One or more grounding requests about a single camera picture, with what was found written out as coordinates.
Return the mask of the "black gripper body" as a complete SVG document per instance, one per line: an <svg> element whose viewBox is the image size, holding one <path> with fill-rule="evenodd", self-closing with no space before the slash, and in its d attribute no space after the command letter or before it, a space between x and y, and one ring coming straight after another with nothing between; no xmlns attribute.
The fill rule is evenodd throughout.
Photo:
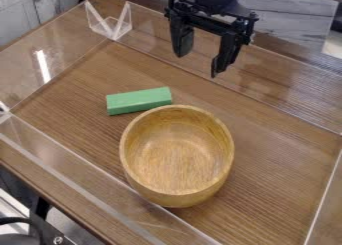
<svg viewBox="0 0 342 245"><path fill-rule="evenodd" d="M193 27L222 36L230 32L248 45L257 15L237 0L168 0L164 16L181 17Z"/></svg>

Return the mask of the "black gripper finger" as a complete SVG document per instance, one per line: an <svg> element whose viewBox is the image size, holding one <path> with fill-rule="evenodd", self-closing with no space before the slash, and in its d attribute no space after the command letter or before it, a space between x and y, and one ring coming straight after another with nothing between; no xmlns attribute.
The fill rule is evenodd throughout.
<svg viewBox="0 0 342 245"><path fill-rule="evenodd" d="M178 16L172 16L169 19L169 32L172 50L174 55L184 57L193 46L193 27Z"/></svg>
<svg viewBox="0 0 342 245"><path fill-rule="evenodd" d="M241 44L234 34L225 34L220 38L218 53L210 62L210 77L214 78L224 72L226 67L234 62Z"/></svg>

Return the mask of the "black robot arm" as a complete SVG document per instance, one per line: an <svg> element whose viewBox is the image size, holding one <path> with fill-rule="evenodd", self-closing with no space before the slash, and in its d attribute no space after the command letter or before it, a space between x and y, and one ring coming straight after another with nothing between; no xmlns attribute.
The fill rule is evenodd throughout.
<svg viewBox="0 0 342 245"><path fill-rule="evenodd" d="M194 29L220 37L217 55L210 62L214 78L234 62L243 45L252 41L257 14L237 0L168 0L164 17L169 22L174 55L181 58L192 50Z"/></svg>

